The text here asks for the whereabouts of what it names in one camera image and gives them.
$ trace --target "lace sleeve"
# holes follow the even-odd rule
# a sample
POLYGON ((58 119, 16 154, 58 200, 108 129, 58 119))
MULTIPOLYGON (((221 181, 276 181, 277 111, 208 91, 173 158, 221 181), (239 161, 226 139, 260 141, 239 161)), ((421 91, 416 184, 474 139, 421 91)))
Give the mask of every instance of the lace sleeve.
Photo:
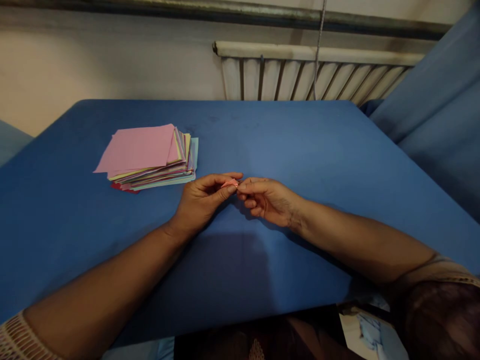
POLYGON ((410 360, 480 359, 479 279, 441 257, 408 278, 391 313, 410 360))
POLYGON ((0 360, 63 360, 34 334, 23 311, 0 326, 0 360))

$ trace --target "beige wall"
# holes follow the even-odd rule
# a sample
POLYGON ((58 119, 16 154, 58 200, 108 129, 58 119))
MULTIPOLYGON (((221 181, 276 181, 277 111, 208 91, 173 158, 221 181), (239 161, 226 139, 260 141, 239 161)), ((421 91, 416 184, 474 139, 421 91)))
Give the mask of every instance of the beige wall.
MULTIPOLYGON (((389 3, 389 16, 394 16, 401 3, 413 9, 412 4, 423 2, 330 0, 328 9, 346 4, 344 10, 364 13, 363 7, 357 9, 363 3, 371 5, 367 15, 387 16, 383 3, 389 3)), ((422 19, 452 23, 471 1, 433 3, 438 9, 430 6, 431 14, 422 19), (454 11, 445 11, 453 3, 454 11)), ((224 100, 213 41, 313 46, 316 37, 308 30, 0 7, 0 119, 37 136, 82 99, 224 100)), ((353 49, 426 53, 434 44, 327 32, 322 37, 324 47, 353 49)))

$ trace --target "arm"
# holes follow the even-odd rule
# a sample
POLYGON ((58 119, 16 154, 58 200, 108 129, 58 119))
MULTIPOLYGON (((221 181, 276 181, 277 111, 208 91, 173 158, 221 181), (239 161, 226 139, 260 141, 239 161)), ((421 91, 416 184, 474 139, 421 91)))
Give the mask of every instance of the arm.
POLYGON ((421 266, 435 251, 381 222, 308 201, 278 181, 251 177, 238 187, 253 216, 260 216, 330 253, 377 284, 421 266))
POLYGON ((187 242, 236 190, 220 186, 241 177, 212 174, 186 184, 169 222, 27 308, 24 316, 33 332, 61 357, 99 358, 187 242))

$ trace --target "forearm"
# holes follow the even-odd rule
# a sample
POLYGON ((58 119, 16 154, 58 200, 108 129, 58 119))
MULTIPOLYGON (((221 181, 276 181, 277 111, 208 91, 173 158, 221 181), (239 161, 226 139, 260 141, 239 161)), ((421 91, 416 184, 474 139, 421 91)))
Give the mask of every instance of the forearm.
POLYGON ((99 358, 181 253, 186 238, 152 231, 25 310, 37 336, 68 359, 99 358))
POLYGON ((308 200, 293 230, 379 285, 435 256, 428 246, 381 222, 308 200))

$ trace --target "left hand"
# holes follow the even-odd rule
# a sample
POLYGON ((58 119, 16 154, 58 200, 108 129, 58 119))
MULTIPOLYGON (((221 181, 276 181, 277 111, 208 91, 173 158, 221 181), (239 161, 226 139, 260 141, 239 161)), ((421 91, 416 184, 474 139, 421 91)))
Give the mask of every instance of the left hand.
POLYGON ((183 188, 176 213, 168 222, 169 230, 182 240, 193 237, 209 222, 215 210, 237 191, 234 185, 220 187, 229 180, 239 180, 243 176, 241 172, 228 172, 210 174, 188 182, 183 188))

